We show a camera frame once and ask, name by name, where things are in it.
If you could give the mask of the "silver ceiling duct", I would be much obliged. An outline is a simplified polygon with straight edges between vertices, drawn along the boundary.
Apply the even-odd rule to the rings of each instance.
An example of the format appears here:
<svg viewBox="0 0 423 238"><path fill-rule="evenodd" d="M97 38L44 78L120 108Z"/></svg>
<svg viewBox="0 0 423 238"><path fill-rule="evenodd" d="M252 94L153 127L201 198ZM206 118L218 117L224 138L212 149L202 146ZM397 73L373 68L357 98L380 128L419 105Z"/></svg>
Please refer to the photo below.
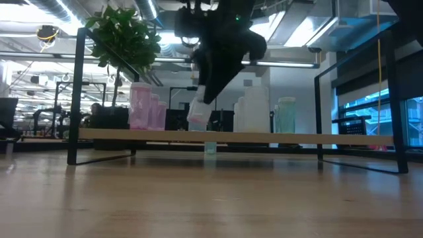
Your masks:
<svg viewBox="0 0 423 238"><path fill-rule="evenodd" d="M100 3L101 1L115 0L26 0L39 9L59 18L62 21L69 21L71 16L77 11L72 11L72 5L86 1L88 3ZM143 20L156 19L159 10L155 0L123 0L129 1L130 5L135 7Z"/></svg>

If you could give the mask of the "green artificial plant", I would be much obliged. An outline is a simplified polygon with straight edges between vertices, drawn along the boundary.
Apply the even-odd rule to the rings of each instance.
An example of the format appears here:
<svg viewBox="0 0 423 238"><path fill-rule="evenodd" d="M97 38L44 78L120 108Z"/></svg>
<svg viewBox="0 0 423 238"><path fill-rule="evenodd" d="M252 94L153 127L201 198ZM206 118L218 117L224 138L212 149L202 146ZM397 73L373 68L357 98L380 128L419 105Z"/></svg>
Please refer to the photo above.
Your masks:
<svg viewBox="0 0 423 238"><path fill-rule="evenodd" d="M113 52L117 53L138 73L151 69L157 54L161 51L161 37L154 29L135 18L136 10L107 6L86 18L85 27Z"/></svg>

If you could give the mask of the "black plant pot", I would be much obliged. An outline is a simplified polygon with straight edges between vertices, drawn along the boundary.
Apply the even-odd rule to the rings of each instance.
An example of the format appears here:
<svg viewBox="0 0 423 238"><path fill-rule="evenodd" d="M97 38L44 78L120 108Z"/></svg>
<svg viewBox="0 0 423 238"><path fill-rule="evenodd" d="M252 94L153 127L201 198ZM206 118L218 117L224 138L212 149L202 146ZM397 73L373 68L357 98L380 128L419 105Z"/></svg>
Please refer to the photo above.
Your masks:
<svg viewBox="0 0 423 238"><path fill-rule="evenodd" d="M123 107L102 107L101 115L98 117L94 129L122 129L130 128L128 123L129 112ZM94 139L93 146L99 151L122 151L125 150L124 142L113 139Z"/></svg>

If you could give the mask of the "black background rig frame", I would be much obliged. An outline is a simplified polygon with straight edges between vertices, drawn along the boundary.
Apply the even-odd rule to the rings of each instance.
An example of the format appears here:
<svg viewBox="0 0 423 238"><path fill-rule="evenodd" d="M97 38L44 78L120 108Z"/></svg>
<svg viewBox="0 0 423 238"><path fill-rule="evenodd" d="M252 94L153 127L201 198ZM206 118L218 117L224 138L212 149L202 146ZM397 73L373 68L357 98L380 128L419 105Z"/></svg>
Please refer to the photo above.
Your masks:
<svg viewBox="0 0 423 238"><path fill-rule="evenodd" d="M52 112L51 136L57 139L64 139L64 133L69 130L63 121L70 119L71 112L63 109L62 103L66 106L71 105L72 101L72 82L58 81L54 94L54 107ZM104 106L106 101L106 83L97 83L83 81L81 87L81 102L97 102Z"/></svg>

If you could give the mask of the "wooden shelf black metal frame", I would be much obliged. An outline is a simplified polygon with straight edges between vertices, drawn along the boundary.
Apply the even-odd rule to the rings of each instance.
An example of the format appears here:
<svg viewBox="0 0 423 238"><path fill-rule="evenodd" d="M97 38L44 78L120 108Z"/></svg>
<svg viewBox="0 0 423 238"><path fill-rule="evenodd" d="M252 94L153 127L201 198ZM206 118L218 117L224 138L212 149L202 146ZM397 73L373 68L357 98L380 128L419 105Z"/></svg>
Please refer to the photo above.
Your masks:
<svg viewBox="0 0 423 238"><path fill-rule="evenodd" d="M115 130L115 129L86 129L80 128L80 107L83 84L83 64L85 38L89 37L96 43L100 40L87 28L77 31L77 45L75 51L75 65L73 76L73 91L71 97L71 124L69 131L69 145L67 148L67 164L78 165L77 150L79 139L120 139L120 140L153 140L153 141L194 141L194 142L230 142L230 143L304 143L317 146L318 167L321 168L325 159L323 146L329 144L343 145L393 145L397 162L397 173L408 173L408 161L405 155L404 132L402 123L403 104L397 90L397 71L395 53L393 49L393 36L389 31L383 31L357 48L355 52L328 67L314 78L315 94L315 121L316 134L269 134L246 132L181 132L181 131L142 131L142 130ZM377 42L379 47L385 49L386 74L389 86L389 104L392 112L393 135L389 136L361 136L361 135L334 135L324 134L321 113L321 77L333 69L350 61L371 43Z"/></svg>

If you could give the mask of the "person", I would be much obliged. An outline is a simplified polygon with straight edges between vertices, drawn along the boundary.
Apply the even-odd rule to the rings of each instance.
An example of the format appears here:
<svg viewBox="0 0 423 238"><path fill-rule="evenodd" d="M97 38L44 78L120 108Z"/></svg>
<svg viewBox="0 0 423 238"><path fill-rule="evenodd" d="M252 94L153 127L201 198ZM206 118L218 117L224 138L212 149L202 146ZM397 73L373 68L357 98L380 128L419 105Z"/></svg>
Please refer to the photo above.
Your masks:
<svg viewBox="0 0 423 238"><path fill-rule="evenodd" d="M98 117L101 115L102 105L95 102L91 105L91 112L84 117L83 125L85 128L92 128Z"/></svg>

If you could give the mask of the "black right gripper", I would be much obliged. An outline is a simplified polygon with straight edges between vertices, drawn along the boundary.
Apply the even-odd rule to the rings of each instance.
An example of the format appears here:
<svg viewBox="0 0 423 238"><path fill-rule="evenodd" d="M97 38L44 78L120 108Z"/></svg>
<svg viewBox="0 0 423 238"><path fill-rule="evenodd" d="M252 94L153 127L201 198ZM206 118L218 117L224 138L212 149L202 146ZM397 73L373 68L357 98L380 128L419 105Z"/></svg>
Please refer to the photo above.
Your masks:
<svg viewBox="0 0 423 238"><path fill-rule="evenodd" d="M211 5L212 0L195 0L194 16L198 21L200 47L192 54L198 65L198 85L206 86L203 97L210 104L245 67L239 62L210 63L200 60L206 53L223 52L238 60L245 54L250 61L261 60L267 50L266 39L252 31L250 17L256 0L218 0L214 10L203 10L201 4Z"/></svg>

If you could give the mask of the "long ceiling light tube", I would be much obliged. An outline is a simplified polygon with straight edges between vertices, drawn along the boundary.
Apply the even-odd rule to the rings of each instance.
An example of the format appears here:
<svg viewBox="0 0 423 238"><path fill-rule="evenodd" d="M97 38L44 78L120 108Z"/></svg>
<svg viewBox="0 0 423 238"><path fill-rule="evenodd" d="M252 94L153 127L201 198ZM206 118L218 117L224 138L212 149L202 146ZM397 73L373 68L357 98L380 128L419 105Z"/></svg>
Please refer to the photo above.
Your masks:
<svg viewBox="0 0 423 238"><path fill-rule="evenodd" d="M190 58L155 58L157 63L192 63ZM306 68L306 69L317 69L320 68L319 64L316 63L296 63L296 62L284 62L284 61L246 61L241 62L243 65L257 66L257 67L288 67L288 68Z"/></svg>

